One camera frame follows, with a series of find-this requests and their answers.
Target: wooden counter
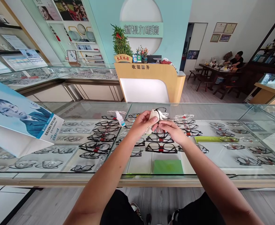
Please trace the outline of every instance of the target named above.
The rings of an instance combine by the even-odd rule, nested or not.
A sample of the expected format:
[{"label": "wooden counter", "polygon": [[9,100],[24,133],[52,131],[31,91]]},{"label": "wooden counter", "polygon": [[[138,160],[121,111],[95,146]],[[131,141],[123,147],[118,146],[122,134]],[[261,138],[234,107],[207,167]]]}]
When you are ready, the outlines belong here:
[{"label": "wooden counter", "polygon": [[130,100],[128,93],[124,91],[123,85],[125,84],[122,82],[122,78],[160,80],[166,85],[169,102],[180,102],[184,80],[186,76],[184,73],[177,74],[175,68],[172,65],[115,63],[115,69],[118,74],[126,102],[132,101]]}]

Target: teal wall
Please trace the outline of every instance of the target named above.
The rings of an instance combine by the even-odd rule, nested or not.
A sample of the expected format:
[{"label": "teal wall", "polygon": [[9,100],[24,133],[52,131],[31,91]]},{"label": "teal wall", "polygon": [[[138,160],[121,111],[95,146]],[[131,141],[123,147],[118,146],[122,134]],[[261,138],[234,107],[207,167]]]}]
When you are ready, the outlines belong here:
[{"label": "teal wall", "polygon": [[[114,63],[112,43],[112,26],[120,25],[120,13],[125,0],[83,0],[84,5],[90,4],[96,26],[109,63]],[[163,38],[156,55],[168,58],[179,71],[182,51],[190,17],[192,0],[155,0],[163,20]]]}]

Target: wooden chair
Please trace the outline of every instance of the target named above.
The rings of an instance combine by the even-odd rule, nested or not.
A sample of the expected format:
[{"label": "wooden chair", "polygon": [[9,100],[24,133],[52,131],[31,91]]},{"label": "wooden chair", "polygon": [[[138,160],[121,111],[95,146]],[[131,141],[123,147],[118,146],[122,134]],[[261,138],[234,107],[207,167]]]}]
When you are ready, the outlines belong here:
[{"label": "wooden chair", "polygon": [[200,80],[199,86],[198,86],[196,91],[198,91],[199,88],[201,87],[201,84],[204,83],[204,84],[206,84],[205,92],[207,92],[208,85],[213,83],[211,77],[207,77],[206,74],[203,74],[203,75],[202,74],[197,74],[196,77],[198,78],[198,80]]},{"label": "wooden chair", "polygon": [[187,81],[188,81],[191,77],[194,78],[194,80],[196,80],[196,75],[199,74],[198,71],[196,71],[196,70],[190,70],[190,73],[191,73],[191,74],[189,75]]}]

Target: wooden table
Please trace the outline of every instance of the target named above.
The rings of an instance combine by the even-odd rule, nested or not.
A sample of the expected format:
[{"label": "wooden table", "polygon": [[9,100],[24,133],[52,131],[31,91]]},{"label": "wooden table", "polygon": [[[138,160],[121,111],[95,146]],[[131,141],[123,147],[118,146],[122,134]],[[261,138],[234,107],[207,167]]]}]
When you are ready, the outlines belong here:
[{"label": "wooden table", "polygon": [[203,75],[204,71],[207,70],[207,71],[211,71],[211,76],[214,76],[212,78],[212,85],[208,88],[209,90],[212,91],[212,87],[215,84],[216,80],[218,77],[223,77],[225,79],[231,79],[233,77],[233,75],[239,75],[241,73],[241,71],[237,70],[235,72],[231,72],[231,71],[223,71],[223,70],[219,70],[218,68],[212,68],[211,66],[206,66],[204,64],[199,64],[199,66],[203,67],[203,70],[201,72],[201,75]]}]

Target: spray bottle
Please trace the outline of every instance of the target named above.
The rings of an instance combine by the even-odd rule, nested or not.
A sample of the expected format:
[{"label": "spray bottle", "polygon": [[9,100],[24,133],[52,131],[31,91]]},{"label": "spray bottle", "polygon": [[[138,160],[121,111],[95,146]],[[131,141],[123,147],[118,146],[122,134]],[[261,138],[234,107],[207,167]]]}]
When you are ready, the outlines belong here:
[{"label": "spray bottle", "polygon": [[116,113],[116,119],[120,123],[121,127],[125,126],[125,122],[121,114],[118,111],[116,111],[115,113]]}]

